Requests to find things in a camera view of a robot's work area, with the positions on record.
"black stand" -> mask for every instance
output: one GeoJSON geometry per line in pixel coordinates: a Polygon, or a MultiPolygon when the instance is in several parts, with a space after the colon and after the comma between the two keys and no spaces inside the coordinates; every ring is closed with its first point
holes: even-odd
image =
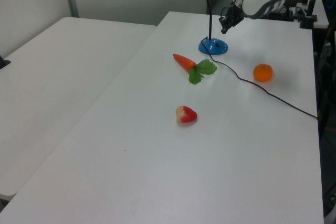
{"type": "Polygon", "coordinates": [[[312,14],[314,10],[314,6],[315,6],[315,0],[310,0],[306,14],[302,10],[294,14],[294,18],[300,21],[300,28],[303,28],[303,29],[313,29],[314,28],[313,24],[314,22],[317,21],[317,16],[312,14]]]}
{"type": "Polygon", "coordinates": [[[9,60],[4,60],[4,59],[0,56],[0,69],[6,67],[9,63],[10,63],[9,60]]]}

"power cord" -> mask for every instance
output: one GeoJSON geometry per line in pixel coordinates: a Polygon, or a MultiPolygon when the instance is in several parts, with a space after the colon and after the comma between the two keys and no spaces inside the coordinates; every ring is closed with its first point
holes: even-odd
{"type": "Polygon", "coordinates": [[[205,41],[205,40],[207,40],[207,37],[205,37],[204,39],[201,40],[201,44],[203,45],[203,47],[205,48],[205,50],[207,51],[208,55],[210,56],[210,58],[211,58],[211,60],[212,60],[213,62],[216,62],[216,63],[218,63],[218,64],[222,64],[222,65],[224,65],[225,67],[227,67],[228,69],[230,69],[233,73],[235,73],[235,75],[237,76],[237,78],[238,78],[239,80],[241,80],[241,81],[245,81],[245,82],[248,82],[248,83],[251,83],[252,85],[257,86],[258,88],[260,88],[260,89],[262,89],[263,91],[265,91],[265,92],[266,92],[268,95],[270,95],[271,97],[274,97],[274,98],[278,99],[279,101],[281,101],[281,102],[287,104],[288,106],[290,106],[290,107],[292,107],[292,108],[294,108],[294,109],[296,109],[296,110],[298,110],[298,111],[300,111],[300,112],[302,112],[302,113],[304,113],[304,114],[306,114],[306,115],[311,116],[312,118],[318,119],[317,116],[314,116],[314,115],[312,115],[312,114],[310,114],[310,113],[308,113],[308,112],[306,112],[306,111],[304,111],[304,110],[301,110],[301,109],[299,109],[298,107],[295,107],[294,105],[290,104],[289,102],[286,102],[285,100],[283,100],[283,99],[277,97],[276,95],[269,93],[269,92],[268,92],[266,89],[264,89],[262,86],[260,86],[260,85],[258,85],[258,84],[256,84],[256,83],[254,83],[254,82],[252,82],[252,81],[249,81],[249,80],[246,80],[246,79],[243,79],[243,78],[239,77],[239,75],[236,73],[236,71],[233,70],[231,67],[229,67],[227,64],[225,64],[225,63],[223,63],[223,62],[220,62],[220,61],[217,61],[217,60],[214,60],[214,58],[213,58],[212,55],[210,54],[209,50],[208,50],[208,49],[206,48],[206,46],[203,44],[203,41],[205,41]]]}

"table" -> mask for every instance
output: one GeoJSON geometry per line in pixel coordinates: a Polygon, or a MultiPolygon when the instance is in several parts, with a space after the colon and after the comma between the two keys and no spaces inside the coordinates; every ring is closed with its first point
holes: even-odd
{"type": "Polygon", "coordinates": [[[0,70],[0,198],[10,200],[154,26],[64,18],[0,70]]]}
{"type": "MultiPolygon", "coordinates": [[[[190,84],[172,54],[205,59],[207,29],[206,15],[168,13],[0,223],[322,224],[317,120],[222,66],[190,84]],[[177,124],[179,105],[198,121],[177,124]]],[[[311,31],[245,19],[213,37],[229,45],[217,60],[249,80],[269,63],[261,85],[316,115],[311,31]]]]}

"red strawberry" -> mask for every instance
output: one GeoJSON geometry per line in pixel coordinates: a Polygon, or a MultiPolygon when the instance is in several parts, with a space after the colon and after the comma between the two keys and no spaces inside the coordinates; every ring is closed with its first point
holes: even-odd
{"type": "Polygon", "coordinates": [[[197,119],[197,113],[187,106],[178,106],[176,118],[181,123],[189,123],[197,119]]]}

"carrot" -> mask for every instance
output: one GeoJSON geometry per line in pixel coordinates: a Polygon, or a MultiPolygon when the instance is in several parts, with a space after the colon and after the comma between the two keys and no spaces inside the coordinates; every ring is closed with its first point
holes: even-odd
{"type": "Polygon", "coordinates": [[[196,67],[196,63],[193,62],[192,60],[185,58],[182,55],[177,55],[177,54],[173,54],[174,59],[188,72],[192,69],[196,67]]]}

